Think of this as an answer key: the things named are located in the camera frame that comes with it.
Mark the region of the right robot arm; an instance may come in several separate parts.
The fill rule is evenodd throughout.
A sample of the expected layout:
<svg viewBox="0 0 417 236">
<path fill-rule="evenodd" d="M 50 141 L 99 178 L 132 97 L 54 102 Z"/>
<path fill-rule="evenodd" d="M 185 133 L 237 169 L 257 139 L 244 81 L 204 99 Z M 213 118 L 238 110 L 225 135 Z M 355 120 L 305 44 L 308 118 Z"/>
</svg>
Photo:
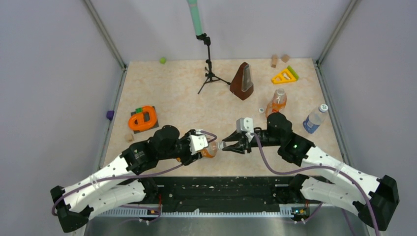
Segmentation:
<svg viewBox="0 0 417 236">
<path fill-rule="evenodd" d="M 267 118 L 266 129 L 254 127 L 251 118 L 240 118 L 236 130 L 224 139 L 224 151 L 249 154 L 258 148 L 278 147 L 278 155 L 296 170 L 289 198 L 331 204 L 355 214 L 377 233 L 385 231 L 399 204 L 397 182 L 390 176 L 375 177 L 339 161 L 312 141 L 296 134 L 281 113 Z"/>
</svg>

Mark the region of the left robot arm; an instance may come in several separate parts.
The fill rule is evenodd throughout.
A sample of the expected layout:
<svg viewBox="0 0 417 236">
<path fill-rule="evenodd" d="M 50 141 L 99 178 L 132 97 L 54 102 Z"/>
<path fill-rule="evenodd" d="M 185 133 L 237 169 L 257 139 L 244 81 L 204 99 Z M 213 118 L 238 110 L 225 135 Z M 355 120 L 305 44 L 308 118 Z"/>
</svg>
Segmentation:
<svg viewBox="0 0 417 236">
<path fill-rule="evenodd" d="M 155 131 L 147 140 L 131 144 L 112 162 L 85 179 L 51 189 L 52 215 L 58 218 L 64 233 L 82 228 L 97 215 L 124 204 L 152 203 L 158 191 L 146 179 L 154 174 L 146 171 L 167 159 L 178 159 L 176 170 L 202 158 L 201 151 L 211 142 L 203 130 L 192 129 L 184 136 L 172 125 Z"/>
</svg>

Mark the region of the orange tea bottle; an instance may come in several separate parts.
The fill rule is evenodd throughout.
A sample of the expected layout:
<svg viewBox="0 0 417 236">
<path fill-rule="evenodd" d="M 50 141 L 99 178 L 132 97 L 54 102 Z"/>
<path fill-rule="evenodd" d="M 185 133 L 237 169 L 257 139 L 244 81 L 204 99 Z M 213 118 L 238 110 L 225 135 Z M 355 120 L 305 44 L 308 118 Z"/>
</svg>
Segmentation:
<svg viewBox="0 0 417 236">
<path fill-rule="evenodd" d="M 216 156 L 217 152 L 218 152 L 218 144 L 217 144 L 217 142 L 211 142 L 200 153 L 201 153 L 202 157 L 205 157 L 205 158 L 214 158 Z"/>
<path fill-rule="evenodd" d="M 268 103 L 265 116 L 268 117 L 269 115 L 273 113 L 279 113 L 282 109 L 286 107 L 287 103 L 287 95 L 283 88 L 277 89 L 271 101 Z"/>
</svg>

